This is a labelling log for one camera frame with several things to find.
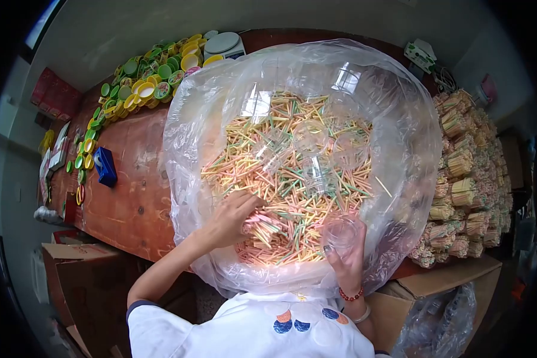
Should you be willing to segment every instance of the wall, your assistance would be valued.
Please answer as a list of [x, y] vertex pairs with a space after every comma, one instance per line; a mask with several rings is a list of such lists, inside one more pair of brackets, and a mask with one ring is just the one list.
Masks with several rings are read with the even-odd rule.
[[521, 106], [533, 102], [534, 94], [517, 49], [494, 18], [489, 19], [453, 68], [459, 86], [470, 93], [486, 73], [492, 76], [498, 92], [497, 100], [486, 108], [486, 112], [498, 126], [505, 126], [500, 122]]
[[0, 236], [22, 312], [46, 352], [55, 357], [61, 356], [61, 346], [50, 345], [47, 322], [55, 312], [38, 302], [31, 279], [31, 252], [60, 228], [33, 217], [41, 162], [38, 145], [45, 131], [34, 123], [36, 109], [21, 99], [29, 69], [17, 58], [0, 97]]
[[360, 34], [398, 46], [421, 38], [451, 67], [489, 16], [478, 0], [67, 0], [34, 58], [24, 97], [44, 67], [86, 91], [130, 57], [162, 39], [176, 41], [211, 29], [241, 31], [307, 27]]

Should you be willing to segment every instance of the digital scale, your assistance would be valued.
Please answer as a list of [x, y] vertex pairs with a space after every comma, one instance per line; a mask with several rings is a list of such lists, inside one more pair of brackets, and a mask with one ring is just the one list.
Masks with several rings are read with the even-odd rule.
[[207, 41], [203, 54], [204, 60], [207, 61], [209, 57], [215, 54], [220, 54], [223, 58], [232, 58], [233, 60], [246, 55], [243, 41], [234, 32], [223, 32]]

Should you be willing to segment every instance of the plastic bag pile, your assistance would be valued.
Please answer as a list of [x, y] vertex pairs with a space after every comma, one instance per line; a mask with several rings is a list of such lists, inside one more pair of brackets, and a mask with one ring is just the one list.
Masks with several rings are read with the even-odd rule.
[[456, 358], [473, 330], [473, 282], [416, 301], [392, 350], [394, 358]]
[[[389, 279], [422, 233], [442, 136], [422, 84], [393, 58], [351, 40], [269, 47], [237, 60], [216, 61], [181, 83], [163, 135], [175, 244], [201, 227], [214, 207], [200, 170], [226, 145], [224, 127], [251, 98], [280, 90], [304, 97], [343, 92], [373, 124], [373, 198], [359, 212], [368, 226], [363, 285], [371, 293]], [[255, 266], [239, 262], [234, 248], [226, 247], [191, 268], [225, 297], [242, 291], [337, 295], [336, 277], [326, 261]]]

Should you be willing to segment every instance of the cardboard box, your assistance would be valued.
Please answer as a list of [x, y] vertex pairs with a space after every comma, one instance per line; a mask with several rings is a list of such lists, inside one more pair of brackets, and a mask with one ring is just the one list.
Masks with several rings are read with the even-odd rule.
[[107, 358], [116, 345], [130, 357], [125, 313], [129, 289], [141, 276], [137, 258], [100, 243], [43, 243], [42, 252], [51, 302], [84, 355]]
[[473, 330], [462, 349], [464, 352], [487, 311], [500, 271], [501, 262], [483, 255], [481, 258], [467, 258], [451, 266], [386, 283], [366, 297], [367, 304], [372, 308], [376, 330], [374, 348], [392, 351], [408, 312], [417, 300], [474, 281], [477, 309]]
[[50, 88], [50, 85], [56, 78], [58, 78], [58, 76], [54, 73], [54, 71], [48, 67], [44, 68], [44, 71], [42, 71], [36, 86], [34, 86], [34, 90], [30, 96], [30, 102], [34, 105], [39, 105], [44, 99], [44, 96]]

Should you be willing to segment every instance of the clear plastic jar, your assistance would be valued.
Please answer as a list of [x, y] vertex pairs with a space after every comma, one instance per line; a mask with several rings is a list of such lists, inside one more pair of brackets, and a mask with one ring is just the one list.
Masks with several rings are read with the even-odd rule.
[[343, 260], [348, 257], [358, 240], [362, 238], [364, 224], [353, 214], [332, 212], [328, 215], [321, 231], [321, 245], [334, 248]]
[[358, 119], [358, 104], [351, 95], [334, 92], [328, 97], [322, 114], [330, 129], [340, 131], [350, 125], [351, 120]]
[[274, 175], [291, 152], [288, 134], [273, 128], [252, 147], [251, 154], [263, 164], [263, 171]]
[[334, 165], [342, 170], [352, 170], [364, 164], [368, 158], [368, 145], [364, 137], [355, 132], [341, 134], [332, 147]]
[[322, 123], [312, 119], [302, 121], [294, 128], [294, 148], [303, 156], [320, 155], [328, 143], [328, 130]]
[[308, 197], [336, 191], [338, 178], [328, 156], [319, 155], [304, 158], [301, 161], [301, 167]]

